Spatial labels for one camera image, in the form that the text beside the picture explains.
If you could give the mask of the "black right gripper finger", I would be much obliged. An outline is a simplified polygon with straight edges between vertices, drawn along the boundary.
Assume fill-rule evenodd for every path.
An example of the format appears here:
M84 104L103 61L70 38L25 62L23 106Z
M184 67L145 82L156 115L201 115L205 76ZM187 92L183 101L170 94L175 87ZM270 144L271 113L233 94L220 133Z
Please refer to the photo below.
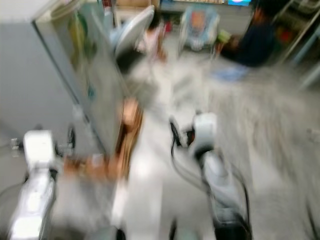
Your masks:
M181 133L179 131L179 126L178 126L178 123L176 122L176 119L169 118L169 125L171 129L171 133L173 135L173 143L178 147L182 147L183 144L181 142Z

